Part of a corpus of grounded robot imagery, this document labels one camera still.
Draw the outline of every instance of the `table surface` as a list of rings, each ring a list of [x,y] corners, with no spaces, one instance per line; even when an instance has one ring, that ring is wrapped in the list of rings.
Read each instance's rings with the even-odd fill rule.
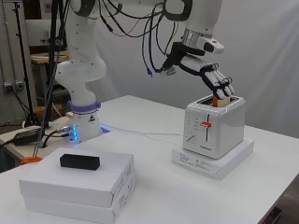
[[[103,103],[99,119],[114,131],[76,147],[135,155],[135,193],[117,224],[255,224],[299,173],[299,139],[281,134],[246,127],[253,154],[216,180],[171,162],[172,149],[181,146],[184,110],[125,96]],[[0,175],[0,223],[87,224],[26,211],[18,180],[33,167]]]
[[[45,53],[38,53],[38,54],[31,54],[30,55],[31,58],[31,63],[35,63],[35,64],[43,64],[43,63],[49,63],[49,54],[47,52]],[[63,50],[60,52],[59,55],[59,62],[64,62],[68,60],[68,53],[67,50]]]

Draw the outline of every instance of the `wooden table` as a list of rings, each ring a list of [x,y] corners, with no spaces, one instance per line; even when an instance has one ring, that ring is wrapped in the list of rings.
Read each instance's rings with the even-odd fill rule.
[[[39,53],[39,54],[32,54],[30,55],[31,58],[31,63],[36,64],[39,66],[39,71],[40,71],[40,82],[41,82],[41,87],[42,87],[42,93],[43,97],[47,94],[47,89],[48,89],[48,76],[47,76],[47,68],[46,65],[49,64],[49,54],[47,52],[45,53]],[[59,63],[62,63],[64,61],[68,60],[68,52],[67,50],[61,51],[60,56],[59,56]],[[54,91],[53,92],[53,97],[56,95],[67,95],[68,92],[67,90],[62,90],[62,91]]]
[[[35,64],[49,63],[49,54],[47,52],[32,54],[32,55],[30,55],[30,58],[31,58],[31,63],[35,63]],[[61,51],[60,56],[59,56],[59,63],[67,61],[67,60],[68,60],[67,50]]]

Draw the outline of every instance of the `white box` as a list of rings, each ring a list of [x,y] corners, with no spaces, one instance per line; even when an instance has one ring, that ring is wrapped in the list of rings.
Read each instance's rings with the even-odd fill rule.
[[[101,165],[96,171],[64,168],[65,153],[100,157]],[[20,189],[26,197],[110,207],[133,170],[133,155],[58,148],[20,180]]]
[[[245,138],[240,144],[218,160],[186,149],[173,150],[172,161],[205,175],[223,179],[253,152],[253,146],[254,141]]]
[[[90,206],[77,203],[64,203],[48,199],[24,196],[25,205],[29,211],[70,217],[101,224],[113,224],[120,215],[121,209],[127,204],[135,188],[135,173],[132,173],[124,184],[117,200],[110,208]]]
[[[245,100],[232,96],[226,107],[214,107],[210,95],[189,104],[183,148],[219,159],[244,139]]]

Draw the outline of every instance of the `blue light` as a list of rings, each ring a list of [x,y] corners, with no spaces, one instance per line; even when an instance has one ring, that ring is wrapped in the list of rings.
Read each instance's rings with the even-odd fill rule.
[[[77,142],[78,137],[77,137],[77,127],[76,126],[73,126],[73,134],[74,134],[74,141]]]

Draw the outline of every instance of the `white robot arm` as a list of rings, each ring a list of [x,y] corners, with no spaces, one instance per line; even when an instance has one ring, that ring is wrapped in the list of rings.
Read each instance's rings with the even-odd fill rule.
[[[118,4],[140,6],[163,6],[163,14],[170,21],[184,21],[185,33],[181,42],[175,42],[160,72],[170,74],[174,65],[184,71],[201,77],[219,99],[232,95],[231,79],[218,71],[216,64],[205,63],[197,58],[206,52],[222,53],[224,46],[213,38],[213,29],[218,20],[222,0],[181,0],[182,12],[172,12],[173,0],[116,0]],[[66,34],[70,60],[57,67],[56,80],[71,96],[74,118],[70,121],[73,142],[86,141],[101,134],[96,102],[93,92],[86,89],[86,83],[106,74],[106,65],[98,54],[95,42],[96,19],[100,18],[98,0],[72,0],[66,23]]]

